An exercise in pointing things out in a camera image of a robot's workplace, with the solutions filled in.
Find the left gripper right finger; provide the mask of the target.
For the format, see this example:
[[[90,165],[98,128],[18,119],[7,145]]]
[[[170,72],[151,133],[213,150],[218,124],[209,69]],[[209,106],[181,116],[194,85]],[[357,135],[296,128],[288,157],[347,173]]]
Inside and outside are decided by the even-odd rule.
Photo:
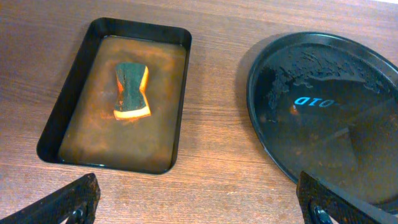
[[[301,171],[296,194],[305,224],[397,223],[397,217]]]

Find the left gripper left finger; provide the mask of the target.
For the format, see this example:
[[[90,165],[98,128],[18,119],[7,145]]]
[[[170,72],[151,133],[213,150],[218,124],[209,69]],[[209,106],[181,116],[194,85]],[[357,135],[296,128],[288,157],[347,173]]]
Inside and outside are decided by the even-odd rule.
[[[1,219],[1,223],[92,224],[100,195],[95,174],[85,174],[50,195]]]

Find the green orange sponge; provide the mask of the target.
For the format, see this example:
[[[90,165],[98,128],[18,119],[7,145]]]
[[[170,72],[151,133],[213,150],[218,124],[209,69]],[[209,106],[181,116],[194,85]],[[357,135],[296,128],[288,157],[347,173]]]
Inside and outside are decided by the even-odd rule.
[[[140,119],[151,115],[146,98],[148,78],[149,69],[144,64],[123,62],[116,65],[116,119]]]

